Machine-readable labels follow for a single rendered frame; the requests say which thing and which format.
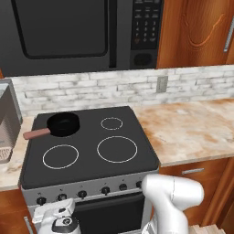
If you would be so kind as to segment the black and steel stove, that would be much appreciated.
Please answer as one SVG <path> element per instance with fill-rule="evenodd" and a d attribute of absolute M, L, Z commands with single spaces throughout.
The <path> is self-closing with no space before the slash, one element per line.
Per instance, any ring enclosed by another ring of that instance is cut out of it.
<path fill-rule="evenodd" d="M 68 137 L 50 134 L 32 139 L 20 175 L 21 191 L 33 219 L 39 197 L 46 204 L 67 199 L 86 202 L 142 193 L 136 182 L 158 171 L 159 160 L 133 110 L 128 107 L 83 110 L 79 130 Z M 121 191 L 120 184 L 127 190 Z M 110 188 L 105 196 L 101 189 Z M 87 192 L 78 197 L 81 190 Z M 120 234 L 140 234 L 150 220 L 151 203 L 144 198 L 141 228 Z"/>

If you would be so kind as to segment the wooden base cupboard door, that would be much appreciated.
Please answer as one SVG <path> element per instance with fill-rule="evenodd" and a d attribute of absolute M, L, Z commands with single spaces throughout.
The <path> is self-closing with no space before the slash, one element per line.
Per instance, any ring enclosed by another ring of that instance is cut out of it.
<path fill-rule="evenodd" d="M 21 190 L 1 191 L 0 234 L 29 234 L 24 216 L 28 217 L 34 234 L 37 234 Z"/>
<path fill-rule="evenodd" d="M 231 157 L 218 182 L 216 192 L 210 202 L 207 213 L 204 216 L 201 226 L 216 224 L 218 218 L 226 205 L 229 195 L 234 188 L 234 157 Z"/>

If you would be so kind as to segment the dark grey microwave oven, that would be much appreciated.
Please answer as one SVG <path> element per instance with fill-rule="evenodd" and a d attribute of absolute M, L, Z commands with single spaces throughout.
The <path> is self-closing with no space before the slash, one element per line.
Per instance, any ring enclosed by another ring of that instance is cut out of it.
<path fill-rule="evenodd" d="M 164 0 L 0 0 L 7 77 L 156 67 Z"/>

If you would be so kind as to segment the black oven door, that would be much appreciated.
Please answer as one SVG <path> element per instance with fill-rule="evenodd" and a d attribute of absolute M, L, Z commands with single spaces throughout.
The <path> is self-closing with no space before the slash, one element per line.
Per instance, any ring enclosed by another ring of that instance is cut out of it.
<path fill-rule="evenodd" d="M 72 214 L 79 223 L 81 234 L 120 234 L 141 228 L 144 195 L 133 193 L 76 202 Z"/>

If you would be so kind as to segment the dark microwave door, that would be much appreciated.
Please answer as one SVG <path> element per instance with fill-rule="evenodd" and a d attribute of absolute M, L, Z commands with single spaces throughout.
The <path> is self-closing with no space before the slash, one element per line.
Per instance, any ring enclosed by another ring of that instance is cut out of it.
<path fill-rule="evenodd" d="M 0 0 L 7 77 L 112 69 L 109 0 Z"/>

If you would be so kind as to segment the grey wall outlet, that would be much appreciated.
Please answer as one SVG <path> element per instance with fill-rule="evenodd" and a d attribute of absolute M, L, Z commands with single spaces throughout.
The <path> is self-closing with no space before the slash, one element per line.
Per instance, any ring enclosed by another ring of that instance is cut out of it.
<path fill-rule="evenodd" d="M 163 76 L 157 79 L 156 91 L 158 93 L 166 92 L 168 77 Z"/>

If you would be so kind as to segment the wooden wall cupboard door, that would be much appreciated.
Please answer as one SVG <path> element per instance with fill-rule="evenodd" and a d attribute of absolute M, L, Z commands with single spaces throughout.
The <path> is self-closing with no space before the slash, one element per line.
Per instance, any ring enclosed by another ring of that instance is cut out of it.
<path fill-rule="evenodd" d="M 157 66 L 182 68 L 234 64 L 234 0 L 164 0 Z"/>

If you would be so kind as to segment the grey countertop appliance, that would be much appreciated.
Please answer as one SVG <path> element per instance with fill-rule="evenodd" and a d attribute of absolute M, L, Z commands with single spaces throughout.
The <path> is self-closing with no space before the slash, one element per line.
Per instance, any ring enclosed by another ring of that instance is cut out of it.
<path fill-rule="evenodd" d="M 0 164 L 10 161 L 22 122 L 13 82 L 0 80 Z"/>

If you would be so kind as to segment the wooden drawer front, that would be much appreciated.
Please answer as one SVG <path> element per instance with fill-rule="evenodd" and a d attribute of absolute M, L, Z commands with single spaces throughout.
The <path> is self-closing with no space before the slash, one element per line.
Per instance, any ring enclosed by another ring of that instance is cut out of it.
<path fill-rule="evenodd" d="M 203 202 L 199 206 L 192 207 L 184 211 L 188 219 L 188 224 L 190 226 L 202 224 L 204 216 L 206 215 L 210 202 L 216 192 L 218 182 L 225 170 L 227 162 L 228 158 L 223 158 L 192 164 L 161 167 L 159 169 L 159 173 L 162 175 L 182 176 L 189 179 L 193 179 L 199 182 L 204 188 L 205 196 Z M 200 167 L 204 167 L 205 170 L 203 172 L 191 175 L 181 175 L 181 172 L 184 170 Z"/>

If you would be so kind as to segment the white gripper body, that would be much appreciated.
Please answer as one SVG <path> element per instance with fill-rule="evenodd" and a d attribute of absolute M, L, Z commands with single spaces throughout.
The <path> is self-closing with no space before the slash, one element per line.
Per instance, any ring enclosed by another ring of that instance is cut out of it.
<path fill-rule="evenodd" d="M 44 219 L 52 219 L 58 217 L 58 208 L 59 205 L 57 203 L 49 203 L 43 205 L 41 207 L 37 207 L 33 216 L 33 223 L 37 224 L 42 222 Z"/>

